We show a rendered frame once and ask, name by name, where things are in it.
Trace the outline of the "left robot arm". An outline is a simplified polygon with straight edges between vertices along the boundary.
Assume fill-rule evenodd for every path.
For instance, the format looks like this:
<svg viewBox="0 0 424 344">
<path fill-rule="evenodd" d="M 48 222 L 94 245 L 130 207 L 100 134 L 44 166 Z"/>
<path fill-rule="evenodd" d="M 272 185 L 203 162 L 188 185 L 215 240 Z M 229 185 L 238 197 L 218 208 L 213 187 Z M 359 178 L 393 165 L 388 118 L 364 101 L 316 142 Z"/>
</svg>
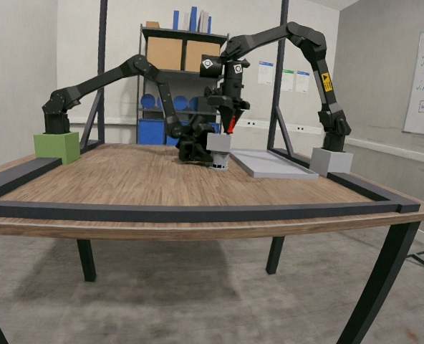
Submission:
<svg viewBox="0 0 424 344">
<path fill-rule="evenodd" d="M 295 35 L 298 35 L 298 37 Z M 352 130 L 346 121 L 343 109 L 336 101 L 325 59 L 327 43 L 323 33 L 290 21 L 287 24 L 257 34 L 232 37 L 220 56 L 201 55 L 199 77 L 218 79 L 219 75 L 222 75 L 223 65 L 225 65 L 223 79 L 242 81 L 244 67 L 248 68 L 251 64 L 246 58 L 244 60 L 238 59 L 256 48 L 286 38 L 294 46 L 300 48 L 305 59 L 312 66 L 322 102 L 322 109 L 318 111 L 319 122 L 322 123 L 324 132 L 327 132 L 321 149 L 346 153 L 343 151 L 345 136 L 350 135 Z M 228 62 L 231 59 L 233 61 Z"/>
</svg>

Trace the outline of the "red screwdriver handle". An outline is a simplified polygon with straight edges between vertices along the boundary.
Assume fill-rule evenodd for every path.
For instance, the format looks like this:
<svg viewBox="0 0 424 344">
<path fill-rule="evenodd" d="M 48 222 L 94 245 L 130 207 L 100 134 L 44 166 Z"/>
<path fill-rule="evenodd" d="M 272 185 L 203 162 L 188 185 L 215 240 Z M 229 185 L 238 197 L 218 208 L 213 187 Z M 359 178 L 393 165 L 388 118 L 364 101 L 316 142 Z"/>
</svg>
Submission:
<svg viewBox="0 0 424 344">
<path fill-rule="evenodd" d="M 233 134 L 234 118 L 235 118 L 235 116 L 233 117 L 233 120 L 231 122 L 231 125 L 230 125 L 228 131 L 227 132 L 224 131 L 223 133 L 226 133 L 227 135 Z"/>
</svg>

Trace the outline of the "white shallow tray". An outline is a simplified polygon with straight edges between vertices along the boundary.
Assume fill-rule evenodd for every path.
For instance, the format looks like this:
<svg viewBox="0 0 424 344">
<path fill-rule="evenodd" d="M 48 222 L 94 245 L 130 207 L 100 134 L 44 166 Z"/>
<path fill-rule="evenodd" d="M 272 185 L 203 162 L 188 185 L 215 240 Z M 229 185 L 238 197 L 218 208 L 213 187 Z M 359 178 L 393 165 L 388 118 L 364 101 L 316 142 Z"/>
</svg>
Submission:
<svg viewBox="0 0 424 344">
<path fill-rule="evenodd" d="M 318 179 L 319 177 L 319 174 L 269 150 L 233 148 L 229 155 L 254 178 Z"/>
</svg>

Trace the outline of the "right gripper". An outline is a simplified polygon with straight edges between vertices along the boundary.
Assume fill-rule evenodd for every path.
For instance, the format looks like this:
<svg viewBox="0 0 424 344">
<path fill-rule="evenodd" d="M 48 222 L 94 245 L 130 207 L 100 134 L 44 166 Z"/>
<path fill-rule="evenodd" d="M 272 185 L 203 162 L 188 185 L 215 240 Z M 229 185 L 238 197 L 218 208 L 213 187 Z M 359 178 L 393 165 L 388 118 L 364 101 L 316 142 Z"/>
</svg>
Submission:
<svg viewBox="0 0 424 344">
<path fill-rule="evenodd" d="M 192 142 L 188 142 L 192 141 Z M 194 144 L 192 137 L 183 141 L 180 144 L 178 157 L 182 162 L 186 161 L 200 161 L 200 162 L 213 162 L 210 156 L 210 150 L 206 150 L 207 140 L 200 140 L 198 144 Z M 185 155 L 184 155 L 185 154 Z M 189 158 L 189 155 L 191 159 Z"/>
</svg>

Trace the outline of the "grey cylinder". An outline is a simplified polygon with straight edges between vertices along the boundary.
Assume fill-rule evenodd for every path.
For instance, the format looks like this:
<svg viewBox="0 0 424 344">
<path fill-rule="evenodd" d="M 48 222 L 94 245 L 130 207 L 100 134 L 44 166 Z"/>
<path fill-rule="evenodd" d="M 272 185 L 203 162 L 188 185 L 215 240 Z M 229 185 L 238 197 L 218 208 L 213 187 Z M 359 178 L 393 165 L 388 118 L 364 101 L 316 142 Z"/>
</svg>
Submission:
<svg viewBox="0 0 424 344">
<path fill-rule="evenodd" d="M 229 152 L 210 150 L 213 162 L 208 166 L 212 170 L 226 171 L 228 170 L 228 155 Z"/>
</svg>

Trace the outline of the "white bracket with holes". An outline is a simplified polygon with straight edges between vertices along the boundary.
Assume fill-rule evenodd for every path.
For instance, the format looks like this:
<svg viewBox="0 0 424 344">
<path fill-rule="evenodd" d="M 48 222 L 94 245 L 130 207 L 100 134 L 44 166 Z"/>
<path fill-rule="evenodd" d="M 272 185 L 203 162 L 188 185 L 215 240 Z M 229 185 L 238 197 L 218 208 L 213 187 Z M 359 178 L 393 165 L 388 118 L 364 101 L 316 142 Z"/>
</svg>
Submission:
<svg viewBox="0 0 424 344">
<path fill-rule="evenodd" d="M 208 133 L 206 150 L 229 152 L 231 147 L 231 135 Z"/>
</svg>

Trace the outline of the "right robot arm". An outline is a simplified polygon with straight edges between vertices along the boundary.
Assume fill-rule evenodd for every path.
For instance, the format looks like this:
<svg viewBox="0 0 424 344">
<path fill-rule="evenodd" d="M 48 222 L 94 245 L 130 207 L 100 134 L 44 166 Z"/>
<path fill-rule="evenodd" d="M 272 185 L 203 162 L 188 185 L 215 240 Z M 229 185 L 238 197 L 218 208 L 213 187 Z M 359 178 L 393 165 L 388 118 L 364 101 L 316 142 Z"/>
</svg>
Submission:
<svg viewBox="0 0 424 344">
<path fill-rule="evenodd" d="M 178 150 L 180 143 L 187 141 L 190 136 L 194 143 L 198 143 L 200 140 L 207 140 L 208 133 L 216 132 L 216 129 L 209 125 L 210 122 L 197 113 L 194 113 L 187 125 L 182 125 L 175 113 L 166 74 L 147 61 L 144 55 L 135 54 L 116 68 L 78 85 L 64 87 L 52 92 L 50 99 L 42 106 L 45 124 L 45 133 L 42 134 L 62 135 L 71 133 L 68 114 L 66 114 L 67 110 L 71 110 L 76 104 L 81 105 L 80 99 L 85 95 L 107 86 L 113 81 L 116 82 L 122 78 L 137 75 L 155 83 L 163 109 L 165 134 L 172 139 L 178 139 L 175 145 Z"/>
</svg>

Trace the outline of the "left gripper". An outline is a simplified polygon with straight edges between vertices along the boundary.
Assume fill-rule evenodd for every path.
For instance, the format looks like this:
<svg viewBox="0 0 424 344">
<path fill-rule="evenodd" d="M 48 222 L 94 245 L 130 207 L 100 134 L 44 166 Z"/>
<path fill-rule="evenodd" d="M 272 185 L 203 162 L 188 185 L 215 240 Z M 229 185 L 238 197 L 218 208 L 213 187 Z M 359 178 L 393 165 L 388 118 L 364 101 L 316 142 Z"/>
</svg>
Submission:
<svg viewBox="0 0 424 344">
<path fill-rule="evenodd" d="M 223 129 L 227 132 L 233 117 L 235 116 L 235 127 L 243 112 L 250 110 L 250 104 L 241 98 L 241 88 L 244 88 L 241 80 L 224 79 L 221 85 L 223 85 L 223 95 L 210 95 L 207 99 L 207 105 L 219 105 L 215 109 L 220 112 Z"/>
</svg>

